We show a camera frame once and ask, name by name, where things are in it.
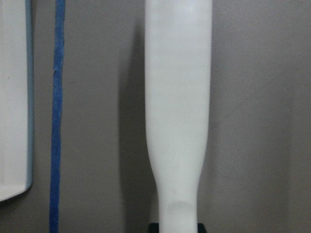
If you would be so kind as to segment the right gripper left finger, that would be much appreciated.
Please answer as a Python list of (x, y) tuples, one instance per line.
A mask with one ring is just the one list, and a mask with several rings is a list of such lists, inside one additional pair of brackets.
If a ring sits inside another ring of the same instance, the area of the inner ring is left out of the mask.
[(159, 223), (150, 223), (148, 225), (148, 233), (159, 233)]

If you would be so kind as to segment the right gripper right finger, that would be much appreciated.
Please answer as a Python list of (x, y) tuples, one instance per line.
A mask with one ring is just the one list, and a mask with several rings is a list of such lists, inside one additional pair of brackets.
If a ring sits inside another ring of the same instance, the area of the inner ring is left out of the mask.
[(205, 228), (203, 223), (198, 223), (197, 224), (197, 232), (198, 233), (207, 233), (207, 230), (206, 230), (206, 228)]

